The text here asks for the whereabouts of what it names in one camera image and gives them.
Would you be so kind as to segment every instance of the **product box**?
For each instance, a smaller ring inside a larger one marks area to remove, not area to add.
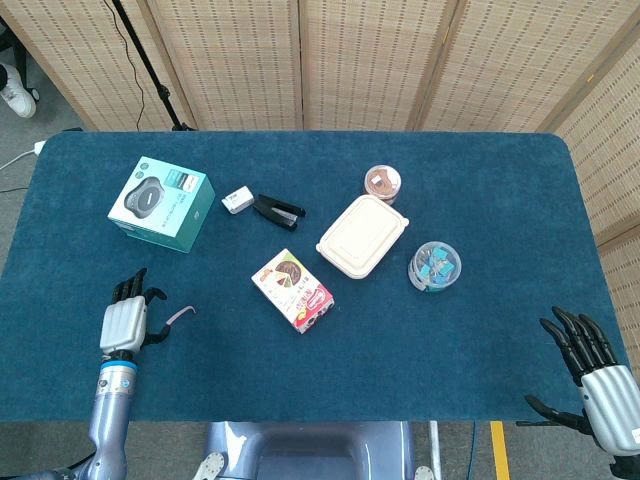
[[[204,173],[141,157],[108,217],[130,237],[188,253],[214,197]]]
[[[300,333],[308,330],[334,304],[329,290],[286,248],[251,280]]]

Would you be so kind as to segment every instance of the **teal box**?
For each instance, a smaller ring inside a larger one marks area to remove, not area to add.
[[[108,217],[130,237],[188,253],[214,198],[204,173],[141,157]]]

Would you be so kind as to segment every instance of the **beige screen panel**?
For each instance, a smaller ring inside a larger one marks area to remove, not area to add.
[[[600,245],[640,224],[640,41],[556,131]]]
[[[444,11],[444,0],[301,0],[305,128],[406,129]]]
[[[124,3],[158,76],[173,89],[140,10],[134,1]],[[98,130],[136,129],[142,105],[140,90],[124,43],[114,28],[113,16],[103,2],[4,0],[0,3],[0,15],[88,126]],[[144,89],[145,110],[140,129],[168,130],[171,121],[126,30],[120,22],[119,26]],[[185,119],[175,98],[172,97],[174,108]]]
[[[200,128],[302,128],[295,0],[149,0]]]
[[[534,131],[636,7],[468,2],[423,128]]]
[[[636,378],[640,377],[640,237],[601,255],[618,325]]]

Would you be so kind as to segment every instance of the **blue table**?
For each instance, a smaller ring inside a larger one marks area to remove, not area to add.
[[[106,218],[141,155],[206,172],[217,198],[188,255],[127,238]],[[401,173],[411,223],[364,280],[315,251],[369,167]],[[219,199],[248,185],[307,209],[294,233]],[[462,257],[458,282],[420,293],[407,264],[429,240]],[[300,335],[250,277],[289,248],[337,305]],[[186,304],[138,357],[138,420],[537,419],[580,398],[538,324],[550,306],[598,319],[625,359],[573,166],[557,137],[454,133],[79,133],[47,143],[0,280],[0,421],[81,420],[92,406],[102,315],[140,267]]]

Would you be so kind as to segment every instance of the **red and white box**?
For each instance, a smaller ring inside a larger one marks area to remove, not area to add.
[[[286,248],[251,277],[298,332],[334,305],[333,295]]]

